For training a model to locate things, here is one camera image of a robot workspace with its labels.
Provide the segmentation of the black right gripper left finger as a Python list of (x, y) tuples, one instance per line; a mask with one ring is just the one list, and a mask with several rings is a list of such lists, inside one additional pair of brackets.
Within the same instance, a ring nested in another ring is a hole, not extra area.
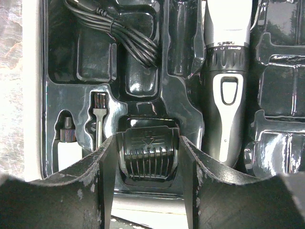
[(107, 229), (117, 167), (115, 136), (43, 180), (0, 176), (3, 229)]

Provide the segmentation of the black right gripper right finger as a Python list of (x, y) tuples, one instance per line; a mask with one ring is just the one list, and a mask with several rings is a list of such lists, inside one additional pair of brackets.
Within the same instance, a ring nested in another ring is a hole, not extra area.
[(184, 136), (178, 156), (189, 228), (304, 228), (304, 172), (259, 179), (213, 159)]

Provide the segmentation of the small white oil bottle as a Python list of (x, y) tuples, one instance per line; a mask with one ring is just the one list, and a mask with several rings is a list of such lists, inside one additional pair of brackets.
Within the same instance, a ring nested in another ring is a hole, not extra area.
[(64, 118), (63, 127), (60, 129), (60, 141), (57, 150), (59, 171), (82, 159), (82, 147), (77, 142), (72, 117)]

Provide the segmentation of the black comb guard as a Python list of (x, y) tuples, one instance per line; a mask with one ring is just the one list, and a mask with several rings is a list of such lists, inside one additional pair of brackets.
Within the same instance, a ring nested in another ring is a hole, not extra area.
[(124, 184), (168, 188), (178, 166), (180, 128), (170, 118), (125, 115), (116, 133), (119, 170)]

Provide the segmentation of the black cleaning brush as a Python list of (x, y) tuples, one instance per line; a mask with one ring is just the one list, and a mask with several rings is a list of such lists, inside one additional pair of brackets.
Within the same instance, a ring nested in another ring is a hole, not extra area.
[(108, 109), (107, 109), (108, 94), (106, 92), (96, 92), (93, 98), (94, 98), (94, 108), (92, 112), (96, 117), (95, 149), (98, 150), (98, 148), (103, 143), (103, 120), (108, 113)]

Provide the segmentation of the black silver hair clipper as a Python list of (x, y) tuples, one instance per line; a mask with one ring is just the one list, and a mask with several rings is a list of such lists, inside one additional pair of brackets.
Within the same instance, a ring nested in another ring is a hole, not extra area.
[(251, 14), (250, 0), (206, 2), (203, 151), (229, 167), (242, 147)]

